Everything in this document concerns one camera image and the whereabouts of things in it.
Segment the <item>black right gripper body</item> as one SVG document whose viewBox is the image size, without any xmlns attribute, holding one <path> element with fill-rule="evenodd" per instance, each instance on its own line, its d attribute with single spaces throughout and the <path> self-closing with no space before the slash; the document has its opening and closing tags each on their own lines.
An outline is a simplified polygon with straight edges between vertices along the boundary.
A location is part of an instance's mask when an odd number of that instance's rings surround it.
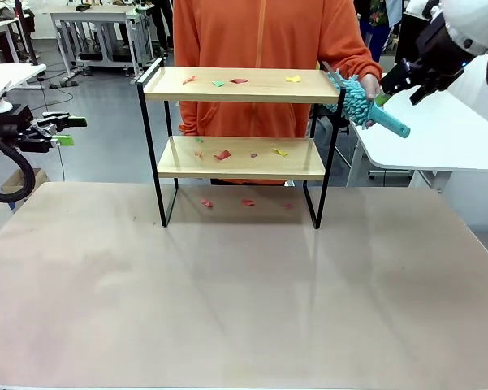
<svg viewBox="0 0 488 390">
<path fill-rule="evenodd" d="M 417 38 L 417 74 L 422 84 L 452 83 L 472 61 L 463 44 L 450 37 L 443 15 L 436 16 Z"/>
</svg>

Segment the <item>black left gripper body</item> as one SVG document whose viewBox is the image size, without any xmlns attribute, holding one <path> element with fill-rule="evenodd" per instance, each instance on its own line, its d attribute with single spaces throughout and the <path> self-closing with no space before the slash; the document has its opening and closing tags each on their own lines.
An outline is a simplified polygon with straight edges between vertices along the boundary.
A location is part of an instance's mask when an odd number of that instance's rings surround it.
<svg viewBox="0 0 488 390">
<path fill-rule="evenodd" d="M 47 153 L 56 146 L 56 127 L 48 118 L 35 119 L 26 105 L 0 113 L 0 145 L 29 153 Z"/>
</svg>

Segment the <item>person's left hand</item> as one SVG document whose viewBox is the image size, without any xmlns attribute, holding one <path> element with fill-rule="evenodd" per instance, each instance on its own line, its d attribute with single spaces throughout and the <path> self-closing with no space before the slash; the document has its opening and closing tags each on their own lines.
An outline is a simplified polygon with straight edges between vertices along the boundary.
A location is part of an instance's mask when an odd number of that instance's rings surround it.
<svg viewBox="0 0 488 390">
<path fill-rule="evenodd" d="M 384 92 L 376 76 L 366 74 L 361 78 L 360 84 L 370 102 L 375 102 L 378 106 L 384 105 Z"/>
</svg>

